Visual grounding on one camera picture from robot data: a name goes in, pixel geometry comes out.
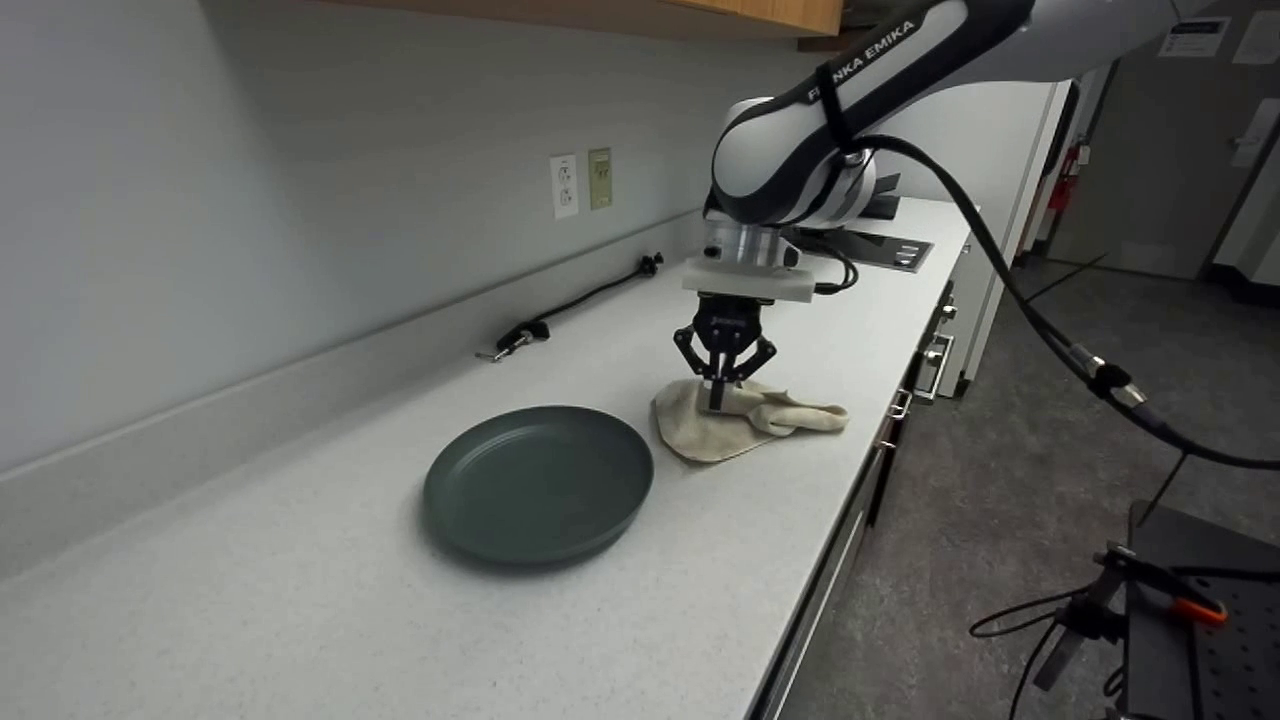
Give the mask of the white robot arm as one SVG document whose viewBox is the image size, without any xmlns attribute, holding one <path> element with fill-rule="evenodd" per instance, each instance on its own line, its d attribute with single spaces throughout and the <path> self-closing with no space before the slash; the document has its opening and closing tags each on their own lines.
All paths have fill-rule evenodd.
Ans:
<svg viewBox="0 0 1280 720">
<path fill-rule="evenodd" d="M 727 107 L 705 214 L 732 240 L 825 228 L 869 199 L 874 128 L 957 83 L 1068 78 L 1170 31 L 1213 0 L 906 0 L 776 94 Z"/>
</svg>

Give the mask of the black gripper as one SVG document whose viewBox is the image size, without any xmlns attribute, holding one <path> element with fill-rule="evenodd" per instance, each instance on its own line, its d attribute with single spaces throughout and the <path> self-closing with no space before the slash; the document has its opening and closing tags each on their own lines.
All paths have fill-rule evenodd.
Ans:
<svg viewBox="0 0 1280 720">
<path fill-rule="evenodd" d="M 732 385 L 755 374 L 776 355 L 759 325 L 759 301 L 752 296 L 698 290 L 696 317 L 670 331 L 670 343 L 706 378 L 706 409 L 719 409 Z"/>
</svg>

